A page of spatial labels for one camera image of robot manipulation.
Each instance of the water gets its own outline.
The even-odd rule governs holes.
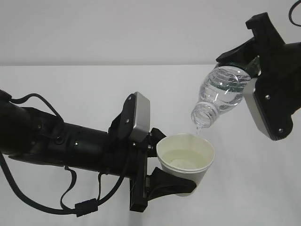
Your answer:
[[[193,150],[171,150],[162,155],[162,159],[174,167],[184,170],[196,170],[208,165],[201,153]]]
[[[210,127],[219,115],[238,105],[250,79],[245,71],[237,67],[214,68],[200,86],[198,103],[191,113],[197,128]]]

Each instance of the black cylinder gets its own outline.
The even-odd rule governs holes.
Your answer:
[[[23,108],[0,101],[0,151],[17,155],[32,148],[34,120]]]

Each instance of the cup rim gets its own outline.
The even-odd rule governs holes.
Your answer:
[[[179,167],[171,166],[171,165],[168,164],[166,161],[164,161],[164,160],[160,157],[160,155],[158,154],[158,144],[159,144],[162,140],[164,140],[164,139],[167,139],[167,138],[169,138],[169,137],[175,137],[175,136],[178,136],[178,135],[189,135],[189,136],[196,137],[196,138],[198,138],[198,139],[202,139],[203,141],[207,142],[207,143],[211,146],[211,148],[212,148],[212,150],[213,150],[213,157],[212,157],[212,160],[209,162],[209,164],[206,165],[206,166],[204,166],[204,167],[202,167],[202,168],[198,168],[198,169],[182,169],[182,168],[179,168]],[[179,172],[179,173],[186,173],[186,174],[200,173],[200,172],[203,172],[203,171],[207,170],[207,169],[212,165],[212,163],[214,162],[214,159],[215,159],[215,149],[214,149],[214,147],[212,146],[212,144],[211,144],[209,141],[207,141],[206,139],[203,139],[203,138],[201,138],[201,137],[197,137],[197,136],[195,136],[195,135],[193,135],[193,134],[190,134],[190,133],[178,133],[178,134],[175,134],[175,135],[171,135],[171,136],[165,137],[165,138],[163,138],[162,140],[160,140],[160,141],[157,143],[157,145],[156,145],[157,158],[158,158],[159,162],[161,162],[161,164],[163,164],[165,167],[169,168],[169,169],[172,170],[172,171]]]

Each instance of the water in cup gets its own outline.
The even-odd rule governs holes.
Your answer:
[[[202,154],[190,149],[170,150],[163,154],[162,159],[169,165],[184,170],[200,169],[208,165]]]

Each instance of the black cable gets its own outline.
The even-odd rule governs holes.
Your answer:
[[[104,173],[99,173],[98,174],[98,184],[99,184],[99,192],[98,192],[98,197],[97,197],[97,201],[100,200],[100,194],[102,192],[102,186],[101,186],[101,177]]]
[[[298,5],[300,5],[300,4],[301,4],[301,0],[296,1],[296,2],[292,5],[292,7],[290,8],[290,11],[289,11],[289,13],[288,13],[288,18],[289,18],[290,22],[291,22],[293,25],[297,26],[297,27],[301,27],[301,24],[296,24],[296,23],[293,21],[292,14],[293,14],[293,11],[295,10],[295,8],[296,8]]]
[[[60,114],[54,109],[54,107],[44,98],[42,97],[40,94],[37,94],[37,93],[31,93],[31,94],[28,94],[20,99],[10,99],[10,102],[11,103],[14,103],[14,104],[23,104],[25,103],[29,98],[31,97],[37,97],[38,99],[40,99],[41,101],[43,101],[44,104],[46,104],[46,106],[56,115],[56,117],[58,117],[60,123],[61,123],[61,131],[59,131],[58,135],[55,135],[53,137],[49,137],[49,138],[53,138],[53,139],[56,139],[58,138],[61,133],[63,132],[63,129],[64,129],[64,120],[63,118],[60,116]]]
[[[10,172],[8,165],[3,157],[2,152],[0,152],[0,165],[1,165],[2,171],[4,173],[4,176],[5,176],[6,180],[8,181],[9,186],[11,187],[11,189],[13,190],[15,195],[19,199],[21,199],[23,202],[25,202],[27,205],[29,205],[37,210],[43,211],[45,213],[50,213],[50,214],[57,214],[57,215],[74,214],[74,211],[72,211],[72,210],[58,210],[58,209],[53,209],[50,207],[43,206],[43,205],[31,200],[25,194],[23,194],[22,191],[19,189],[18,185],[16,184],[13,176],[11,175],[11,172]]]
[[[63,210],[71,210],[69,207],[65,206],[63,203],[63,198],[64,196],[71,190],[73,189],[75,183],[76,183],[76,172],[72,169],[70,169],[68,166],[65,166],[65,170],[69,171],[71,173],[71,183],[69,185],[69,188],[67,189],[67,191],[64,192],[64,194],[62,195],[61,199],[60,199],[60,205],[62,207]]]
[[[129,165],[129,162],[130,162],[130,155],[127,154],[127,160],[126,160],[126,163],[123,167],[123,170],[115,184],[115,186],[112,188],[112,190],[110,190],[109,193],[107,193],[107,195],[105,197],[103,197],[101,200],[98,200],[98,206],[100,206],[101,204],[105,203],[106,201],[108,201],[115,193],[116,191],[118,190],[118,188],[120,187],[124,177],[126,176],[126,173],[127,173],[127,168],[128,168],[128,165]]]

